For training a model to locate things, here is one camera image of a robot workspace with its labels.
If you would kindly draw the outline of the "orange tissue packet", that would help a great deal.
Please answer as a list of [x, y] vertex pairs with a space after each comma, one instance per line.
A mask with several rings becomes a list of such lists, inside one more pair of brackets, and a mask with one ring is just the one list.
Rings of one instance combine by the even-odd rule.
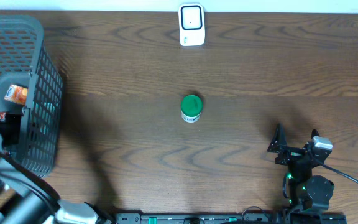
[[28, 89], [12, 84], [8, 88], [7, 93], [4, 96], [4, 99], [11, 103], [25, 105], [27, 94], [28, 94]]

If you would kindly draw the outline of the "green lid jar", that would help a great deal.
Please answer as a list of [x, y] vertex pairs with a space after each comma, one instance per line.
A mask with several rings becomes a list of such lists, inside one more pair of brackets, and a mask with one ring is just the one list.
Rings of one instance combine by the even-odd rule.
[[199, 120], [203, 110], [203, 102], [197, 95], [186, 95], [181, 102], [181, 117], [187, 123]]

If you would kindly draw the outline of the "red Top chocolate bar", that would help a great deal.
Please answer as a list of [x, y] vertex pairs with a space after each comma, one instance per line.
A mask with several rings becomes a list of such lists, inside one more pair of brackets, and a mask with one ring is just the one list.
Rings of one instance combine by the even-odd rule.
[[5, 123], [8, 113], [7, 112], [0, 112], [0, 122]]

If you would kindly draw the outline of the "teal wet wipes pack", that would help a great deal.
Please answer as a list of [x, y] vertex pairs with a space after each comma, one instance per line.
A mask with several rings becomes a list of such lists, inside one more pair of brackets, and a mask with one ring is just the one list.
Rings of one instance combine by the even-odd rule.
[[57, 103], [41, 102], [33, 103], [35, 113], [31, 125], [34, 130], [31, 132], [32, 141], [49, 141], [55, 139], [53, 129], [55, 127], [55, 112]]

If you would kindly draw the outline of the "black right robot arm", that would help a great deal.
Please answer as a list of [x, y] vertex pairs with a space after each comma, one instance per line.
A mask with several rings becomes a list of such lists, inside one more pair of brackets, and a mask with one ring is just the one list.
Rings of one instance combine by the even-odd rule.
[[303, 147], [288, 146], [283, 126], [277, 125], [267, 151], [277, 154], [276, 164], [288, 167], [283, 181], [284, 197], [290, 201], [283, 212], [286, 221], [293, 222], [307, 215], [317, 219], [329, 208], [334, 184], [321, 175], [313, 175], [312, 170], [323, 163], [332, 150], [332, 142], [315, 129]]

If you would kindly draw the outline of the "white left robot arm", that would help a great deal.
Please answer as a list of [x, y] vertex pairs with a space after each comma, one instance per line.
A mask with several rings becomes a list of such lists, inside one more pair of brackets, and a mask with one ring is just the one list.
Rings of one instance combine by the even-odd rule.
[[0, 223], [114, 223], [87, 203], [62, 200], [44, 180], [2, 152], [0, 130]]

